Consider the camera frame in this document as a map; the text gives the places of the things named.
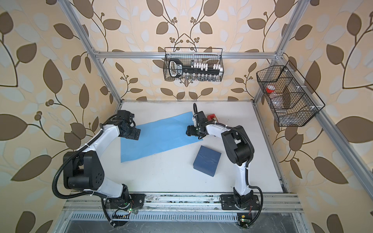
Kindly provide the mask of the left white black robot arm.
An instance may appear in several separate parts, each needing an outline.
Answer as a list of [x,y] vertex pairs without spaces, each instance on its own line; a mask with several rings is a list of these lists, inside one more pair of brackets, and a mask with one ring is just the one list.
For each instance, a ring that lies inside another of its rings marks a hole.
[[134,117],[129,111],[119,110],[100,126],[99,132],[84,146],[67,152],[53,178],[53,194],[63,200],[94,195],[102,201],[116,202],[120,209],[132,207],[134,202],[128,187],[107,178],[100,159],[115,139],[139,139],[141,130],[136,128]]

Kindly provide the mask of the dark blue gift box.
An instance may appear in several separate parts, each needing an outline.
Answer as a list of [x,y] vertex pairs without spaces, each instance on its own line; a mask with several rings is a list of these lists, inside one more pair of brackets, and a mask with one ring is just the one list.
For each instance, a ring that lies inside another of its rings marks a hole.
[[201,146],[193,162],[193,168],[214,177],[220,157],[220,152]]

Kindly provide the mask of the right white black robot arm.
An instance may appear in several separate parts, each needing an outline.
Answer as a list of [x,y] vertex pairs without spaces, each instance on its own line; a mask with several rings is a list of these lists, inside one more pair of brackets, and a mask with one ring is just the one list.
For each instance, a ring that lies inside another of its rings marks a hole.
[[193,104],[193,125],[187,127],[186,135],[199,140],[211,135],[222,140],[229,161],[236,166],[233,199],[236,208],[246,209],[254,200],[254,190],[262,193],[258,186],[250,184],[250,163],[254,158],[254,147],[242,126],[229,127],[215,120],[209,120],[203,111]]

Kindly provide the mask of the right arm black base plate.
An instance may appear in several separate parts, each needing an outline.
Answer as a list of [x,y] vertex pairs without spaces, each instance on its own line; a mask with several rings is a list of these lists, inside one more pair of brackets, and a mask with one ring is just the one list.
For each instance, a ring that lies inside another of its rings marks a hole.
[[219,200],[222,210],[258,211],[260,208],[258,195],[255,194],[244,196],[240,196],[239,194],[222,194]]

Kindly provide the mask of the light blue wrapping paper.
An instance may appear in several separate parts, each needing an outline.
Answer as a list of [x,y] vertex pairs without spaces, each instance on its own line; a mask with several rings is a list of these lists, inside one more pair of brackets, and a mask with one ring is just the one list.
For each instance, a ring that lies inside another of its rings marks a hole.
[[198,142],[197,137],[187,136],[189,125],[193,125],[193,113],[139,125],[139,140],[120,139],[120,161],[134,161],[168,150]]

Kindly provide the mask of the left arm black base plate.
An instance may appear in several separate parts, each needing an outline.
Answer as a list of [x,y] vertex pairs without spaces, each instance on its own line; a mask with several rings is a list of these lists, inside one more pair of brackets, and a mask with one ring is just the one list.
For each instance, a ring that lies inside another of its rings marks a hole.
[[105,206],[109,209],[141,209],[144,206],[146,195],[143,193],[130,193],[128,199],[108,199]]

